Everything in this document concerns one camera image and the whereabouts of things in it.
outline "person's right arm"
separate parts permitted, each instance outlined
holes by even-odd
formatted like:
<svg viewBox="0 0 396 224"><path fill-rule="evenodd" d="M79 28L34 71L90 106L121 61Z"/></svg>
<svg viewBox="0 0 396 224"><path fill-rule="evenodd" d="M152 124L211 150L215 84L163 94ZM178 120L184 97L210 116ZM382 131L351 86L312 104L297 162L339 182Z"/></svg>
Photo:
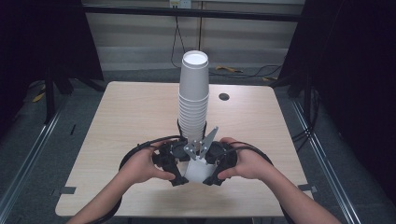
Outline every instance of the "person's right arm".
<svg viewBox="0 0 396 224"><path fill-rule="evenodd" d="M222 138L220 142L231 144L236 140L227 137ZM237 154L236 166L219 173L219 179L236 175L247 179L259 179L275 194L295 223L340 223L336 217L300 191L259 154L251 150L238 150Z"/></svg>

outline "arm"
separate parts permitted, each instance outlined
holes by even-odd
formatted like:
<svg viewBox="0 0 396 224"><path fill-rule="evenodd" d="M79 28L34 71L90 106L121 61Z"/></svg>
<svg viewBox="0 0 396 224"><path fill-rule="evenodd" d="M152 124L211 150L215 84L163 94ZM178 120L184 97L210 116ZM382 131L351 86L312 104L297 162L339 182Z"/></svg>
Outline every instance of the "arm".
<svg viewBox="0 0 396 224"><path fill-rule="evenodd" d="M231 144L232 138L222 138L221 142ZM250 150L238 150L238 162L235 167L219 173L219 179L242 176L247 179L259 179L268 186L276 198L296 223L340 223L326 209L295 187L273 165L257 153Z"/></svg>
<svg viewBox="0 0 396 224"><path fill-rule="evenodd" d="M158 147L163 142L153 144ZM171 180L175 176L154 166L148 147L136 152L114 178L67 223L89 223L110 211L125 191L133 184L145 182L152 177Z"/></svg>

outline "person's left hand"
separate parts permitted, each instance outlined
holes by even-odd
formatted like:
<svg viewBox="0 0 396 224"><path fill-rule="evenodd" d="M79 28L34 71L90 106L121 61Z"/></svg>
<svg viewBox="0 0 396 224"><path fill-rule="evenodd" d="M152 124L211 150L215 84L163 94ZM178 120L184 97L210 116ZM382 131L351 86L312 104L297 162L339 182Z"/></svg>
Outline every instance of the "person's left hand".
<svg viewBox="0 0 396 224"><path fill-rule="evenodd" d="M163 143L164 142L154 143L152 146L159 147ZM155 167L151 158L151 155L155 151L154 147L146 147L136 152L120 169L120 175L128 181L130 186L132 184L148 181L152 177L163 180L172 180L176 178L174 174Z"/></svg>

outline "person's left arm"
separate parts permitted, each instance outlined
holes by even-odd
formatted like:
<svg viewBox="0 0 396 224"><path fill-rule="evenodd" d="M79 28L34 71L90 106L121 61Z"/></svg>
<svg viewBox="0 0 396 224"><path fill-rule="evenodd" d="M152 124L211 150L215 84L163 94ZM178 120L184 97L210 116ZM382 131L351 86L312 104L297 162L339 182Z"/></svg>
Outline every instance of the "person's left arm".
<svg viewBox="0 0 396 224"><path fill-rule="evenodd" d="M175 175L154 166L151 155L154 149L147 147L136 152L114 178L67 223L89 223L104 216L133 184L145 182L152 177L172 180Z"/></svg>

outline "light wood tabletop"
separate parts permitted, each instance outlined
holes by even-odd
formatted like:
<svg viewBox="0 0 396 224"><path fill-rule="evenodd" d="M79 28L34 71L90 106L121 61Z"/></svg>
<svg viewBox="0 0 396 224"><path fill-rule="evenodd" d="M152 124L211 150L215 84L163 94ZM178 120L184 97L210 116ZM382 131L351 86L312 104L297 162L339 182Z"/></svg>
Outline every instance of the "light wood tabletop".
<svg viewBox="0 0 396 224"><path fill-rule="evenodd" d="M296 186L306 178L273 89L262 86L210 85L207 129L215 140L231 136L261 149ZM178 134L178 84L111 82L93 118L66 187L59 216L73 216L117 173L123 156L139 143ZM230 96L228 101L219 98ZM219 186L150 179L123 196L121 217L278 217L274 194L262 182L242 177Z"/></svg>

